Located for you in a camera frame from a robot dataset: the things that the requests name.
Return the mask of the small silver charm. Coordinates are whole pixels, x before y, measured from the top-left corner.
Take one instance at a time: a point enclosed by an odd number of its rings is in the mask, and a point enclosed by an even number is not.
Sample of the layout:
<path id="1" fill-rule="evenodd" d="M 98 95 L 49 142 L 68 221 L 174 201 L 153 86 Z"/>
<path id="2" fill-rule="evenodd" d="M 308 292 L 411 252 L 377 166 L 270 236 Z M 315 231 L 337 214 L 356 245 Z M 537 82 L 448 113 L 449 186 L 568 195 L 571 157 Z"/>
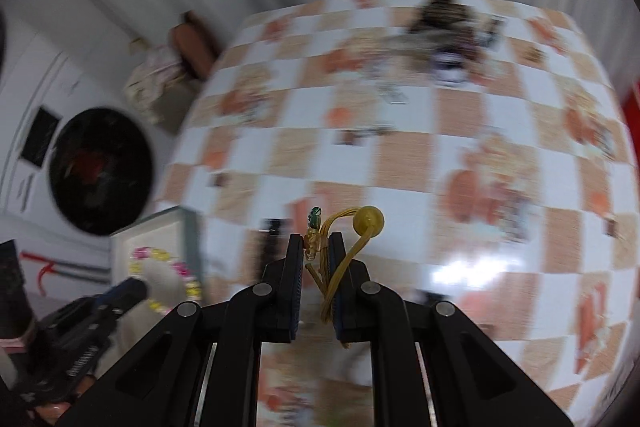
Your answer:
<path id="1" fill-rule="evenodd" d="M 396 129 L 394 127 L 387 126 L 387 124 L 377 124 L 371 127 L 360 127 L 355 130 L 355 133 L 358 138 L 364 139 L 369 138 L 369 136 L 389 135 L 395 131 Z"/>

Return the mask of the white washing machine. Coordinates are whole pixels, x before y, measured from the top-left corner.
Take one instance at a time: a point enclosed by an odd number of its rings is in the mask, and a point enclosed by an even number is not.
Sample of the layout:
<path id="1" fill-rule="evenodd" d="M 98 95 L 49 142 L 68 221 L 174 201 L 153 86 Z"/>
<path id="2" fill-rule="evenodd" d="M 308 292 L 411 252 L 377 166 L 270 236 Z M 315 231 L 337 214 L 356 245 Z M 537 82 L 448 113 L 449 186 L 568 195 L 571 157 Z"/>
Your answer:
<path id="1" fill-rule="evenodd" d="M 1 17 L 1 210 L 92 257 L 143 215 L 171 136 L 41 32 Z"/>

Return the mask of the white grey shallow tray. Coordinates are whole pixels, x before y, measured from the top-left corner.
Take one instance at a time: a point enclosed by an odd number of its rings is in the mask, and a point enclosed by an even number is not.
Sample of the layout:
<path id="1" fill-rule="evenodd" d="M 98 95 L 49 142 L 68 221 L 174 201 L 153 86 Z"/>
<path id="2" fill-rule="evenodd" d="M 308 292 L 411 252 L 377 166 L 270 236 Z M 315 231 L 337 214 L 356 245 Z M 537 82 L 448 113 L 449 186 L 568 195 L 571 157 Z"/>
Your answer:
<path id="1" fill-rule="evenodd" d="M 139 220 L 111 236 L 115 285 L 137 277 L 148 286 L 148 298 L 120 321 L 116 346 L 128 351 L 183 301 L 204 305 L 204 271 L 198 241 L 198 215 L 171 207 Z"/>

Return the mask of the brown black slippers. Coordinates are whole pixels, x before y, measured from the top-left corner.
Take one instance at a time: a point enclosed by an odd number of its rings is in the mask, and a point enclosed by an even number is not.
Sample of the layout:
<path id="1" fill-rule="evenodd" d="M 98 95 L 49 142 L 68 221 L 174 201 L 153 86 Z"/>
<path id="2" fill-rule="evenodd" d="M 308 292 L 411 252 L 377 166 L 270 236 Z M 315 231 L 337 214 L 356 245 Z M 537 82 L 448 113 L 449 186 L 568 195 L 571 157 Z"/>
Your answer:
<path id="1" fill-rule="evenodd" d="M 222 54 L 222 46 L 201 17 L 193 11 L 181 14 L 181 22 L 169 31 L 169 43 L 180 56 L 183 69 L 206 81 Z"/>

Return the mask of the cream cloth pile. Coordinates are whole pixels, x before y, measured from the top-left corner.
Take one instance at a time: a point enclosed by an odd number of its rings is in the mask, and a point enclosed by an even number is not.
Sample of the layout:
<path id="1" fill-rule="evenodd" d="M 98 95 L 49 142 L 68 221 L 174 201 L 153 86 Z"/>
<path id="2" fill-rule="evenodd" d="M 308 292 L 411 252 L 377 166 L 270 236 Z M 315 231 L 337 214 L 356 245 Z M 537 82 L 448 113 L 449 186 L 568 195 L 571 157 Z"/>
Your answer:
<path id="1" fill-rule="evenodd" d="M 145 50 L 142 64 L 125 82 L 125 98 L 150 124 L 159 124 L 164 115 L 156 107 L 160 98 L 186 79 L 186 72 L 176 51 L 170 46 L 154 46 Z"/>

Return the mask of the red grey tongs tool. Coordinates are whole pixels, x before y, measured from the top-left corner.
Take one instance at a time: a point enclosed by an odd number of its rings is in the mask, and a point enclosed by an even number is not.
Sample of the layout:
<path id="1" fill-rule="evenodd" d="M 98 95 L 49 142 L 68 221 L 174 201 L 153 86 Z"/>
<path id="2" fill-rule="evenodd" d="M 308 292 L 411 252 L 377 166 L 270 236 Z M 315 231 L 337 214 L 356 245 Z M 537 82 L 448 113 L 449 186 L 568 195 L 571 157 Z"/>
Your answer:
<path id="1" fill-rule="evenodd" d="M 36 285 L 42 297 L 47 296 L 43 279 L 46 275 L 58 275 L 66 279 L 84 281 L 95 284 L 106 285 L 111 282 L 111 270 L 93 265 L 81 265 L 80 263 L 64 260 L 55 260 L 46 256 L 31 253 L 30 251 L 20 251 L 18 257 L 24 261 L 36 262 L 40 264 L 40 269 L 36 276 Z"/>

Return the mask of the checkered patterned tablecloth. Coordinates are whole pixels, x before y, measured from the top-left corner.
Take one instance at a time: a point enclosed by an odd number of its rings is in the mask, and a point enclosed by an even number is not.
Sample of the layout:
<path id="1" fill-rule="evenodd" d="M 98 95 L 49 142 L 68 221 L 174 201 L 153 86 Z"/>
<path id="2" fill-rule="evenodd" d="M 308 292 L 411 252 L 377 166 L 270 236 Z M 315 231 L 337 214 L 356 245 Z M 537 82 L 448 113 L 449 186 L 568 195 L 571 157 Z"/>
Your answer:
<path id="1" fill-rule="evenodd" d="M 577 426 L 626 381 L 638 334 L 637 163 L 616 93 L 568 15 L 458 0 L 499 41 L 437 72 L 382 46 L 424 0 L 320 0 L 249 17 L 195 103 L 156 209 L 203 219 L 213 301 L 256 280 L 268 219 L 371 205 L 360 259 L 407 299 L 454 300 Z M 395 132 L 358 138 L 387 124 Z"/>

